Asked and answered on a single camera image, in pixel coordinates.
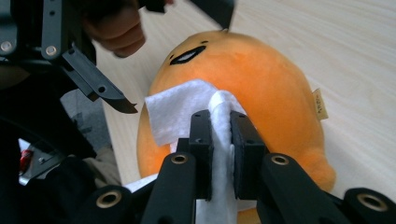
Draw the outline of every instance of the stuffed animal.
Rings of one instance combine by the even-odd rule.
[[[271,152],[293,157],[321,189],[332,189],[335,172],[325,157],[315,99],[296,65],[256,38],[200,33],[170,52],[148,95],[196,78],[232,93]],[[144,106],[137,136],[142,177],[158,173],[169,153],[169,145],[156,145]]]

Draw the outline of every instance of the white tissue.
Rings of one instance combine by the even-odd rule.
[[[178,138],[190,135],[191,116],[208,109],[214,144],[212,200],[197,201],[196,223],[236,223],[237,200],[233,192],[233,145],[230,113],[246,114],[228,91],[218,91],[200,79],[146,98],[149,121],[156,143],[176,146]]]

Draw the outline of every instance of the black metal bracket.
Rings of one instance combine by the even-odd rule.
[[[235,152],[235,197],[240,200],[256,200],[260,190],[262,157],[269,151],[246,115],[233,111],[231,127]]]
[[[264,223],[350,223],[293,158],[262,160],[258,211]]]
[[[98,97],[122,113],[136,113],[123,93],[97,69],[96,52],[81,25],[82,13],[100,19],[124,1],[0,0],[0,65],[17,65],[38,75],[70,77],[92,101]],[[139,1],[164,12],[164,1]]]
[[[165,157],[142,223],[194,223],[196,168],[188,152]]]

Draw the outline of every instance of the bolt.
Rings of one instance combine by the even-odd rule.
[[[53,47],[53,46],[49,46],[49,47],[46,48],[46,53],[49,56],[53,56],[53,55],[56,54],[56,48]]]
[[[189,158],[185,155],[176,155],[171,158],[171,161],[174,164],[183,164],[183,163],[187,162],[188,159]]]
[[[12,44],[9,41],[4,41],[3,43],[1,43],[1,47],[0,48],[1,48],[2,51],[7,52],[7,51],[12,50]]]
[[[289,164],[289,160],[286,157],[280,156],[280,155],[275,155],[271,158],[271,161],[273,163],[276,163],[278,165],[287,165]]]
[[[46,159],[41,157],[41,158],[38,159],[38,162],[40,162],[40,164],[43,164],[44,162],[46,162]]]

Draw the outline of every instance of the screw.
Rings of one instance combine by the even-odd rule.
[[[187,162],[189,158],[185,155],[176,155],[174,157],[172,157],[171,161],[174,164],[183,164],[185,162]]]
[[[387,204],[384,201],[382,201],[380,198],[375,197],[374,195],[361,193],[358,194],[358,200],[364,206],[371,208],[377,212],[388,211]]]
[[[41,158],[38,159],[38,162],[40,162],[40,164],[43,164],[44,162],[46,162],[46,159],[41,157]]]
[[[2,51],[7,52],[7,51],[12,50],[12,44],[9,41],[4,41],[3,43],[1,43],[1,47],[0,48],[1,48]]]
[[[271,158],[271,161],[278,165],[287,165],[289,164],[289,160],[286,157],[275,155]]]
[[[53,46],[49,46],[49,47],[46,48],[46,53],[47,53],[47,55],[49,55],[49,56],[55,55],[55,54],[56,54],[56,51],[57,51],[56,48],[53,47]]]

